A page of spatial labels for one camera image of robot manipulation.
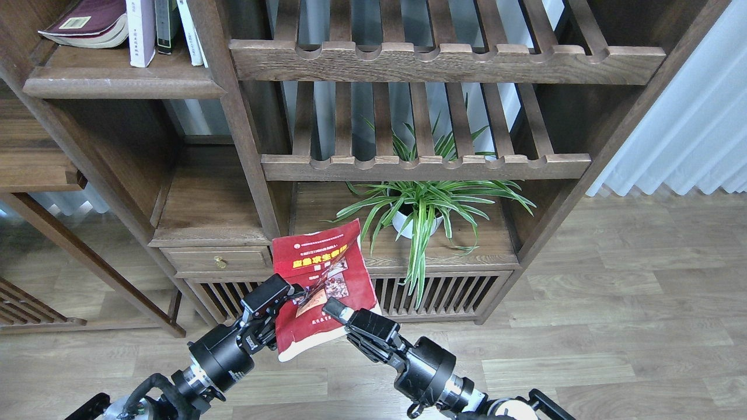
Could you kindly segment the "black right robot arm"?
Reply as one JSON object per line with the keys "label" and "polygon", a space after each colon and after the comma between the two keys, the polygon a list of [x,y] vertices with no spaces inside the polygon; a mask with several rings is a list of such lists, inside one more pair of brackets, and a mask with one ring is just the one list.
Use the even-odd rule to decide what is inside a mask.
{"label": "black right robot arm", "polygon": [[409,418],[430,407],[453,419],[537,419],[538,411],[550,419],[573,418],[539,389],[531,389],[528,398],[489,399],[474,381],[454,374],[456,356],[450,351],[427,337],[412,345],[401,337],[400,324],[381,314],[352,309],[336,298],[323,311],[344,325],[348,341],[368,359],[397,371],[394,388],[413,402]]}

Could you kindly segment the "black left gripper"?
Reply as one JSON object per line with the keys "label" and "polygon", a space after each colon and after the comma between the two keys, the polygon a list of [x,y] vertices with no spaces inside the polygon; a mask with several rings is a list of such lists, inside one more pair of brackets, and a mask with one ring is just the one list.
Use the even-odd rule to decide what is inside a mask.
{"label": "black left gripper", "polygon": [[189,403],[209,403],[254,368],[252,355],[266,346],[277,348],[275,317],[283,304],[304,297],[306,289],[273,274],[241,300],[245,310],[232,326],[218,325],[200,340],[189,342],[192,364],[175,372],[175,385]]}

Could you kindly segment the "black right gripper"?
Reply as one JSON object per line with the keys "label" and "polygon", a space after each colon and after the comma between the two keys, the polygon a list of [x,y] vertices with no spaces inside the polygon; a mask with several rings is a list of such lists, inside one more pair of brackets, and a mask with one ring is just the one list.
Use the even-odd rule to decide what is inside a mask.
{"label": "black right gripper", "polygon": [[352,309],[336,298],[323,305],[323,312],[343,324],[347,340],[372,362],[382,362],[397,371],[394,388],[408,399],[409,418],[435,407],[446,417],[480,411],[487,394],[474,381],[453,374],[456,357],[426,337],[415,345],[400,337],[400,324],[368,309]]}

